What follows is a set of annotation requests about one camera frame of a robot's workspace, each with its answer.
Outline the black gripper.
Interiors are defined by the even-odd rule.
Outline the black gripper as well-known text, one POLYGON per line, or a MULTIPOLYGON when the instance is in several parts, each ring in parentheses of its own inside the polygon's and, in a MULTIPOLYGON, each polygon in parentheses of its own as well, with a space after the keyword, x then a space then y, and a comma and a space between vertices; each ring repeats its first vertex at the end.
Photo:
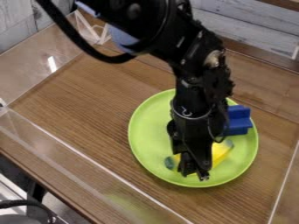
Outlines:
POLYGON ((212 144, 225 139, 224 126, 228 125, 228 102, 213 104, 201 114, 188 112, 183 105, 171 101, 171 121, 167 133, 172 154, 180 155, 177 172, 187 177, 196 174, 200 181, 209 179, 212 167, 212 144))

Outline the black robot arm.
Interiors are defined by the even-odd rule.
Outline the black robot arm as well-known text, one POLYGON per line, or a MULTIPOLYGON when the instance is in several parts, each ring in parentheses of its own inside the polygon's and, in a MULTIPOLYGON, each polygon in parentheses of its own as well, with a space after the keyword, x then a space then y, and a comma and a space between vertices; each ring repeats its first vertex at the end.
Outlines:
POLYGON ((150 54, 169 65, 175 96, 167 132, 172 152, 181 156, 177 172, 211 177, 215 143, 229 131, 228 101, 233 81, 225 47, 217 35, 192 15, 191 0, 73 0, 109 27, 130 38, 122 52, 108 56, 80 36, 52 0, 36 0, 77 48, 94 59, 120 64, 150 54))

